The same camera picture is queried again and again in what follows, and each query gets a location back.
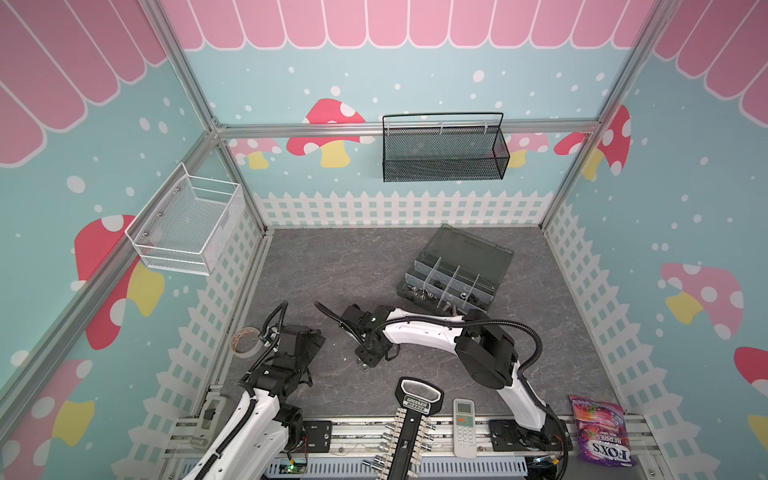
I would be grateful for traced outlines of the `masking tape roll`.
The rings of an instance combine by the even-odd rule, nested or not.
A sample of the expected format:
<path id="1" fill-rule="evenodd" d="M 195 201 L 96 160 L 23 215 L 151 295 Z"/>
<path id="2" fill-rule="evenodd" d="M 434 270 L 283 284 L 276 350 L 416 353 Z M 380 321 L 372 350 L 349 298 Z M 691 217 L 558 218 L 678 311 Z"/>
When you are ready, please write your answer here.
<path id="1" fill-rule="evenodd" d="M 248 326 L 231 337 L 229 347 L 235 357 L 249 359 L 260 351 L 261 344 L 261 332 L 255 327 Z"/>

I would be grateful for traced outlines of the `grey box on rail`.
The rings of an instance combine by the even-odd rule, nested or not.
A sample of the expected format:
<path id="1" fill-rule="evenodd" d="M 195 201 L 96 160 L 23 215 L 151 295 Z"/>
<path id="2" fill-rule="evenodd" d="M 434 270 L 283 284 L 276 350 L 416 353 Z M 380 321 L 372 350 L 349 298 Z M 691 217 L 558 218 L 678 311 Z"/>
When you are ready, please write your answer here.
<path id="1" fill-rule="evenodd" d="M 197 417 L 190 445 L 197 450 L 207 450 L 230 419 L 234 407 L 235 403 L 228 397 L 208 392 Z"/>

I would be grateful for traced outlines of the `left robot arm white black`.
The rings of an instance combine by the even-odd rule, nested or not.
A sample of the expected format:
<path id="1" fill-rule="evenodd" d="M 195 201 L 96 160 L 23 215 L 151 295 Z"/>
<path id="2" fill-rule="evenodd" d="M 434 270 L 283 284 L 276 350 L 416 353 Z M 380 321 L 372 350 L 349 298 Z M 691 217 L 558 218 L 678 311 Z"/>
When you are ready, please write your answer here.
<path id="1" fill-rule="evenodd" d="M 325 337 L 318 329 L 287 325 L 286 301 L 262 324 L 266 351 L 238 382 L 241 398 L 232 416 L 188 479 L 260 479 L 280 453 L 301 448 L 306 434 L 300 408 L 286 402 L 299 386 L 312 386 L 309 365 Z"/>

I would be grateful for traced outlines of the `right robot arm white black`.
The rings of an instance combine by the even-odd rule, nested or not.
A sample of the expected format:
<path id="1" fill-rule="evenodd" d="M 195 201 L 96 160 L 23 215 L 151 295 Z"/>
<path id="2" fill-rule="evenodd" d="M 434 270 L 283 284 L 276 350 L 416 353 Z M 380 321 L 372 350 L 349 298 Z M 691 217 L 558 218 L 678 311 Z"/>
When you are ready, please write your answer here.
<path id="1" fill-rule="evenodd" d="M 541 336 L 532 327 L 492 319 L 477 309 L 441 317 L 391 306 L 366 312 L 356 304 L 340 315 L 319 301 L 314 306 L 356 341 L 355 354 L 369 367 L 394 359 L 403 344 L 455 355 L 472 380 L 499 394 L 513 414 L 525 448 L 568 451 L 564 421 L 535 393 L 525 376 L 543 353 Z"/>

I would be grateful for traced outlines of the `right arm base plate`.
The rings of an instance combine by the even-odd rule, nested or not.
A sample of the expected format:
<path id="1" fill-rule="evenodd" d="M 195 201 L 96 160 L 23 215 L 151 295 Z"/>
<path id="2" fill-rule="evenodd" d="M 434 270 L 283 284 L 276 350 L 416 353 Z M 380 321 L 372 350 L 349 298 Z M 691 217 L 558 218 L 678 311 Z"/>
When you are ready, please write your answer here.
<path id="1" fill-rule="evenodd" d="M 494 452 L 511 451 L 571 451 L 566 425 L 545 417 L 541 431 L 523 428 L 513 419 L 496 419 L 488 422 Z"/>

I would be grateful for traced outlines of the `grey compartment organizer box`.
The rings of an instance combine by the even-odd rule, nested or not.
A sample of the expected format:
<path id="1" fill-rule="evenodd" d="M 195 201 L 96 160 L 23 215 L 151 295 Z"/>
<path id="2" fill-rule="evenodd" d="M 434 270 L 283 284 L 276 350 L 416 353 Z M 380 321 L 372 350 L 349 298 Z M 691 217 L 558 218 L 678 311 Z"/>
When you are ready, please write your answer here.
<path id="1" fill-rule="evenodd" d="M 433 315 L 486 313 L 514 252 L 443 225 L 412 262 L 397 294 Z"/>

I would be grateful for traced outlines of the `purple Fox's candy bag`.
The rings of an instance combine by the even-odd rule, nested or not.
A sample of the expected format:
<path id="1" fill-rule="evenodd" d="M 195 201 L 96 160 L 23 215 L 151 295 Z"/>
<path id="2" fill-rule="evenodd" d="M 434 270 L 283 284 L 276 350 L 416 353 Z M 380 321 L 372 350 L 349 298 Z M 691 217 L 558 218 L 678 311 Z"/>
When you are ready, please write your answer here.
<path id="1" fill-rule="evenodd" d="M 633 467 L 625 411 L 614 403 L 570 395 L 580 457 L 605 467 Z"/>

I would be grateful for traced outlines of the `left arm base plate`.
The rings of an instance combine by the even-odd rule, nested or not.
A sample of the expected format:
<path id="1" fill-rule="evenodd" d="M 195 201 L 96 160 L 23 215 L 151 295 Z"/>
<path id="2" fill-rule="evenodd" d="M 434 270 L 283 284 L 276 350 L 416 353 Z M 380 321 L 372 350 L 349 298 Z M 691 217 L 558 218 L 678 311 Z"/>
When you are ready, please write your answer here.
<path id="1" fill-rule="evenodd" d="M 303 421 L 289 428 L 289 440 L 285 451 L 329 453 L 333 423 L 328 420 Z"/>

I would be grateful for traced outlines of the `black tool with sockets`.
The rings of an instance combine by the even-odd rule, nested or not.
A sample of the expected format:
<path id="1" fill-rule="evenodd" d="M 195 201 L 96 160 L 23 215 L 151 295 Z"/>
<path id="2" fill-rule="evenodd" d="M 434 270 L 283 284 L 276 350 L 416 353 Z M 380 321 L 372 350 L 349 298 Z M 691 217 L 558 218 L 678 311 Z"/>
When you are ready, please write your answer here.
<path id="1" fill-rule="evenodd" d="M 386 449 L 363 464 L 376 471 L 377 479 L 417 479 L 423 454 L 431 450 L 433 441 L 429 418 L 442 409 L 444 393 L 425 380 L 404 376 L 395 397 L 399 408 L 390 431 L 383 435 Z"/>

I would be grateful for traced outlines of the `white remote control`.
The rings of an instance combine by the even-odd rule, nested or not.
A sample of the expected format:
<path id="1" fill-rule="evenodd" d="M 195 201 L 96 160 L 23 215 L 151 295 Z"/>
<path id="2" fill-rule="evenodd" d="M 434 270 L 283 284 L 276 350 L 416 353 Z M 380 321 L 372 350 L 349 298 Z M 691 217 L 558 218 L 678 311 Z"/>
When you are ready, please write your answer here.
<path id="1" fill-rule="evenodd" d="M 472 400 L 453 400 L 453 452 L 462 459 L 475 459 L 477 456 L 475 405 Z"/>

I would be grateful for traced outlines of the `black mesh wall basket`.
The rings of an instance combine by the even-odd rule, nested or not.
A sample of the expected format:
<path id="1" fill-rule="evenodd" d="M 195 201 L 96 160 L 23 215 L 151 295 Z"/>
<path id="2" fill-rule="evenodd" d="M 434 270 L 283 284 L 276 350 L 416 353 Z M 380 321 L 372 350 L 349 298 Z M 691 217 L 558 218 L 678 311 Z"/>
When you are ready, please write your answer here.
<path id="1" fill-rule="evenodd" d="M 489 111 L 384 115 L 383 180 L 501 180 L 511 158 L 503 120 Z"/>

